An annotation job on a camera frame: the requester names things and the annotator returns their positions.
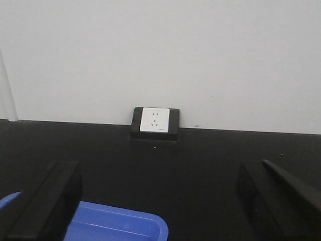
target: black countertop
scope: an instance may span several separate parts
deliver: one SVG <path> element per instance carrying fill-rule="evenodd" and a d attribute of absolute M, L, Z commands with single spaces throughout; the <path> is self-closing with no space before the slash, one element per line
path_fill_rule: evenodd
<path fill-rule="evenodd" d="M 81 164 L 83 200 L 154 213 L 169 241 L 258 240 L 237 200 L 244 160 L 269 159 L 321 190 L 321 136 L 185 129 L 137 141 L 129 126 L 0 120 L 0 198 L 50 160 Z"/>

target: blue container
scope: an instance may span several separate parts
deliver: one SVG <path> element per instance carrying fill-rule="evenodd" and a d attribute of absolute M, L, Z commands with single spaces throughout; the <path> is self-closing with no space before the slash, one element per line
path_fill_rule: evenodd
<path fill-rule="evenodd" d="M 18 195 L 0 200 L 0 209 Z M 154 214 L 81 201 L 64 241 L 166 241 L 168 234 L 165 221 Z"/>

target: white wall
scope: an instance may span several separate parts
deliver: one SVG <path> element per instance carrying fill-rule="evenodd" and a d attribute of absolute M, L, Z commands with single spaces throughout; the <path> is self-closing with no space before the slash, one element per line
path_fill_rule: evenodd
<path fill-rule="evenodd" d="M 0 96 L 0 119 L 8 119 L 1 96 Z"/>
<path fill-rule="evenodd" d="M 19 119 L 321 134 L 321 1 L 0 1 Z"/>

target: electrical outlet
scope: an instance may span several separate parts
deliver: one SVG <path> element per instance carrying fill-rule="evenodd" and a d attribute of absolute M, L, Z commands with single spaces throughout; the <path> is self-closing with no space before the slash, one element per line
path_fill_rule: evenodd
<path fill-rule="evenodd" d="M 168 133 L 170 109 L 143 108 L 139 130 L 141 132 Z"/>

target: black holder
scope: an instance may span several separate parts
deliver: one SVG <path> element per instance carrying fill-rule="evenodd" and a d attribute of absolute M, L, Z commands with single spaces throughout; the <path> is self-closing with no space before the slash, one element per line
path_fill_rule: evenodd
<path fill-rule="evenodd" d="M 284 169 L 242 162 L 237 191 L 260 239 L 321 240 L 321 193 Z"/>
<path fill-rule="evenodd" d="M 51 162 L 0 210 L 0 240 L 63 240 L 81 195 L 78 162 Z"/>

